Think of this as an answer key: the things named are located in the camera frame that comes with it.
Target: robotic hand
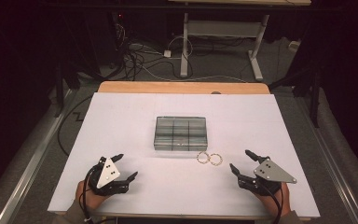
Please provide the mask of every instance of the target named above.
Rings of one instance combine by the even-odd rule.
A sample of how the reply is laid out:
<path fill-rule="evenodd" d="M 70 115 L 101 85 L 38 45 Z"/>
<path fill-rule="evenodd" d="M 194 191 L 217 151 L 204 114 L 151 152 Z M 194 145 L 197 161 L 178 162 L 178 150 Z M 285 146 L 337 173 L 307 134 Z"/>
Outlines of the robotic hand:
<path fill-rule="evenodd" d="M 89 171 L 89 187 L 95 194 L 101 196 L 126 193 L 132 180 L 138 172 L 130 175 L 126 180 L 115 181 L 120 176 L 120 172 L 115 166 L 115 162 L 123 158 L 123 154 L 112 158 L 101 157 L 98 164 Z"/>
<path fill-rule="evenodd" d="M 281 182 L 296 183 L 296 179 L 287 174 L 281 167 L 269 157 L 260 157 L 250 150 L 245 150 L 252 160 L 258 161 L 260 165 L 255 168 L 255 178 L 241 175 L 240 171 L 232 163 L 231 172 L 238 178 L 238 185 L 242 189 L 248 189 L 261 196 L 274 195 L 280 188 Z"/>

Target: table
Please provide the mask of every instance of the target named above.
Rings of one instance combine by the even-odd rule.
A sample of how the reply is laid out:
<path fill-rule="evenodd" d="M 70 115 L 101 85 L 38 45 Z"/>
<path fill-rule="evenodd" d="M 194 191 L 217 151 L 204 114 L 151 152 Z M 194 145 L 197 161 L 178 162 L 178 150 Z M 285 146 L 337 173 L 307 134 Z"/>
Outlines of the table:
<path fill-rule="evenodd" d="M 264 6 L 309 6 L 310 0 L 170 0 L 173 2 L 191 3 L 215 3 L 215 4 L 240 4 L 240 5 L 264 5 Z M 236 22 L 236 21 L 190 21 L 188 13 L 185 13 L 183 48 L 181 57 L 181 77 L 187 77 L 188 51 L 187 42 L 189 35 L 214 35 L 255 37 L 255 47 L 248 51 L 249 60 L 257 81 L 263 80 L 260 66 L 257 62 L 257 52 L 266 31 L 269 15 L 264 15 L 261 22 Z"/>
<path fill-rule="evenodd" d="M 210 94 L 217 91 L 222 94 Z M 205 117 L 207 151 L 219 153 L 223 163 L 200 164 L 197 152 L 155 151 L 154 129 L 161 115 Z M 264 207 L 251 192 L 238 187 L 228 166 L 233 163 L 244 175 L 254 176 L 258 163 L 245 155 L 245 149 L 270 156 L 297 179 L 296 185 L 289 186 L 291 205 L 302 218 L 319 216 L 279 107 L 266 85 L 104 82 L 91 101 L 48 210 L 65 212 L 77 182 L 91 166 L 101 156 L 123 153 L 117 162 L 122 177 L 139 174 L 126 194 L 113 196 L 99 208 L 99 215 L 266 218 Z"/>

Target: gold bracelet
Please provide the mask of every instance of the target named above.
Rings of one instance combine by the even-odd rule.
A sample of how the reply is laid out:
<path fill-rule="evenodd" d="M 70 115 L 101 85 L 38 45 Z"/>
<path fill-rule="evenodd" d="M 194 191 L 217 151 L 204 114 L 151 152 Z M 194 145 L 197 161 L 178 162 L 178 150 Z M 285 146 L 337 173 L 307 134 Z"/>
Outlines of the gold bracelet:
<path fill-rule="evenodd" d="M 200 154 L 205 154 L 206 157 L 207 157 L 207 160 L 206 160 L 206 161 L 200 161 Z M 197 155 L 197 161 L 198 161 L 199 163 L 202 163 L 202 164 L 208 163 L 208 161 L 209 161 L 210 159 L 211 159 L 211 157 L 209 156 L 208 153 L 206 153 L 206 151 L 201 151 L 201 152 L 199 153 L 199 155 Z"/>
<path fill-rule="evenodd" d="M 218 157 L 220 158 L 220 162 L 218 162 L 218 163 L 212 162 L 212 161 L 211 161 L 211 157 L 212 157 L 212 156 L 218 156 Z M 223 158 L 222 158 L 222 156 L 220 156 L 219 154 L 213 153 L 213 154 L 211 154 L 211 156 L 210 156 L 210 158 L 209 158 L 209 162 L 210 162 L 212 165 L 214 165 L 214 166 L 218 166 L 218 165 L 222 164 Z"/>

